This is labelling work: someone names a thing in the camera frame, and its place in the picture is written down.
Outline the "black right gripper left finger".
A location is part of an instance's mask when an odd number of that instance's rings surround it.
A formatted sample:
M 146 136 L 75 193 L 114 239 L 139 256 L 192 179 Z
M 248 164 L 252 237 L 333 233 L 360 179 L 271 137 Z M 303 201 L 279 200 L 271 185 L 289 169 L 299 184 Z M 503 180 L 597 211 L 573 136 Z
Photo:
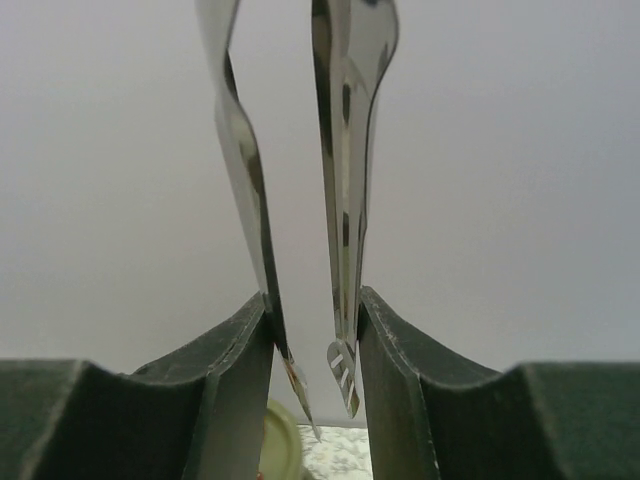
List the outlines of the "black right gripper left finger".
M 5 479 L 252 479 L 273 345 L 259 296 L 131 374 L 86 360 L 1 364 Z

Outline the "metal serving tongs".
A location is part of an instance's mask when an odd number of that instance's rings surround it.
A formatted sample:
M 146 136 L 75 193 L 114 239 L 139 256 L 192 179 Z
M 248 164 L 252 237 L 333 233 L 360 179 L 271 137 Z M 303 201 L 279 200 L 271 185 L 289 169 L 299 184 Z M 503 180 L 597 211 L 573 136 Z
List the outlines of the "metal serving tongs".
M 198 1 L 195 6 L 216 95 L 218 139 L 264 309 L 291 387 L 311 419 L 307 382 L 287 340 L 259 146 L 232 67 L 240 4 Z M 357 336 L 377 103 L 399 34 L 393 1 L 315 1 L 311 6 L 335 331 L 327 362 L 350 417 L 360 405 Z

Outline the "green three-tier cake stand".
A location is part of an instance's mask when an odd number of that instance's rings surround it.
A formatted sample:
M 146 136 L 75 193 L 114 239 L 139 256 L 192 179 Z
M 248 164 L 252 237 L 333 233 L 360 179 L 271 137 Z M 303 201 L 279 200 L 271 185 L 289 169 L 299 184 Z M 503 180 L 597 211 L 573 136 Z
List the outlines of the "green three-tier cake stand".
M 265 480 L 303 477 L 302 440 L 297 420 L 274 399 L 268 400 L 264 416 L 259 474 Z

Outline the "floral tablecloth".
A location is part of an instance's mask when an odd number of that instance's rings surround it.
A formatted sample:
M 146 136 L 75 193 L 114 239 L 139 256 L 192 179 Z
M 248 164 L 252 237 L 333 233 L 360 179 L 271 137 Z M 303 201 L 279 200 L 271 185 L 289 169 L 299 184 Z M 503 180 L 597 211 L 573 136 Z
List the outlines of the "floral tablecloth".
M 302 441 L 302 479 L 373 479 L 366 428 L 321 426 L 320 441 L 311 426 L 299 425 L 298 430 Z

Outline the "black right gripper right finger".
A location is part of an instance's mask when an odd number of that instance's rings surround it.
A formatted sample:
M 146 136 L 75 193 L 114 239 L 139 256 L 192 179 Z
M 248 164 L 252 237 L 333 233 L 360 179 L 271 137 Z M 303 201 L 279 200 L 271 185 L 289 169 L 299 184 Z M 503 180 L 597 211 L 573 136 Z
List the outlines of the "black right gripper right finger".
M 377 479 L 635 479 L 639 366 L 482 366 L 361 292 L 359 346 Z

